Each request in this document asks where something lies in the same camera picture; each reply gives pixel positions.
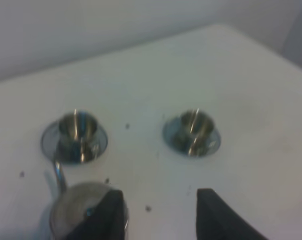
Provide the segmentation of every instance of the white surface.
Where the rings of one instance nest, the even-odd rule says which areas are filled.
[[[0,78],[224,22],[280,50],[302,0],[0,0]]]
[[[283,48],[283,55],[302,67],[302,12],[288,35]]]
[[[164,144],[162,127],[196,107],[222,145],[191,160]],[[56,187],[40,138],[74,108],[98,117],[109,146],[65,167],[67,181],[110,178],[123,190],[130,240],[196,239],[197,188],[272,240],[302,240],[302,71],[219,25],[1,82],[0,240],[44,238]]]

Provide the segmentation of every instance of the white wall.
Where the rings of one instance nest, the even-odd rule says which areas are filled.
[[[302,12],[295,21],[283,48],[283,55],[302,67]]]
[[[0,0],[0,79],[227,22],[279,51],[302,0]]]

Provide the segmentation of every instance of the black object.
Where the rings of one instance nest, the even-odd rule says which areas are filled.
[[[110,190],[94,212],[65,240],[125,240],[124,198],[120,190]]]
[[[212,189],[197,190],[197,240],[267,240]]]

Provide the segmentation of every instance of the metal cup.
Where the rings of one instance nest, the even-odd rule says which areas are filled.
[[[59,150],[68,156],[70,162],[84,163],[99,152],[97,137],[99,123],[97,119],[84,111],[74,110],[58,121]]]
[[[203,155],[208,150],[206,141],[215,129],[211,117],[199,109],[188,110],[180,116],[179,124],[176,140],[180,149],[189,156]]]

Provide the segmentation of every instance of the white table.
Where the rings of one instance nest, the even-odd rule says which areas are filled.
[[[192,160],[164,144],[162,127],[197,107],[222,145]],[[95,114],[109,145],[66,166],[67,181],[123,190],[130,240],[195,240],[197,188],[272,240],[302,240],[302,70],[221,25],[0,82],[0,240],[48,234],[57,190],[40,138],[73,109]]]

